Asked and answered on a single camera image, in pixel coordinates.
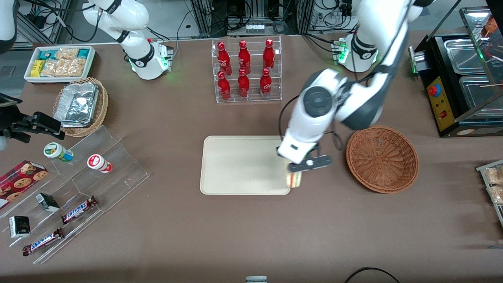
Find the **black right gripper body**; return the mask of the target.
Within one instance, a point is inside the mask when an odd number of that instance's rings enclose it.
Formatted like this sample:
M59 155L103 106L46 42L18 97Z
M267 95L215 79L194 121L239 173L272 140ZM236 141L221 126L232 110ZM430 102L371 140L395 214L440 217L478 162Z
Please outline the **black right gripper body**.
M22 143L29 143L31 136L26 132L33 131L36 113L23 114L17 106L11 105L0 108L0 136L6 139L15 139Z

